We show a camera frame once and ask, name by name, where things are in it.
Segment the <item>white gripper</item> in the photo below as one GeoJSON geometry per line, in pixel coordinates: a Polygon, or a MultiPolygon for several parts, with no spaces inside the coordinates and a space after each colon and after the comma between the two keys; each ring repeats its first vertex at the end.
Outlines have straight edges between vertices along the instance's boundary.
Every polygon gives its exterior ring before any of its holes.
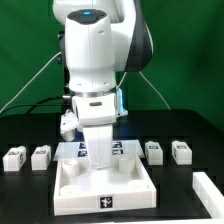
{"type": "Polygon", "coordinates": [[[116,122],[116,94],[93,98],[74,96],[72,103],[83,128],[90,165],[108,167],[112,156],[113,124],[116,122]]]}

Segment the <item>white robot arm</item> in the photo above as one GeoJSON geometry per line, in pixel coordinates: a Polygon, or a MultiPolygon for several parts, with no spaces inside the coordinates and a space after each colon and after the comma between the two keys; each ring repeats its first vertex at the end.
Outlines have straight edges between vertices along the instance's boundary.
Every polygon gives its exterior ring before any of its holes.
{"type": "Polygon", "coordinates": [[[53,13],[65,28],[61,50],[72,103],[61,133],[71,141],[82,129],[90,165],[108,167],[119,115],[115,74],[140,71],[153,55],[140,0],[53,0],[53,13]]]}

